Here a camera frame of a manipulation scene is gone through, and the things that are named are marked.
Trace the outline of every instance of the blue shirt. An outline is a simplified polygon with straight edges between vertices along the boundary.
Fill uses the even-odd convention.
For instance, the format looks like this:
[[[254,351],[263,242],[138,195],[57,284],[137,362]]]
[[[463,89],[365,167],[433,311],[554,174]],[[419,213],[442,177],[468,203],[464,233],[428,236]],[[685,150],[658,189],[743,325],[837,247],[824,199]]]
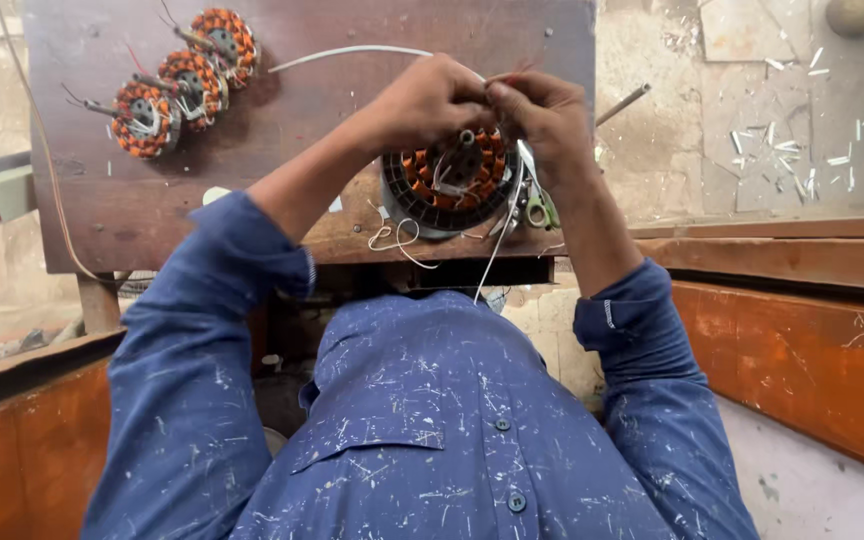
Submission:
[[[579,300],[603,428],[514,325],[454,292],[340,309],[275,460],[243,318],[314,263],[241,192],[128,310],[83,538],[758,538],[665,270]]]

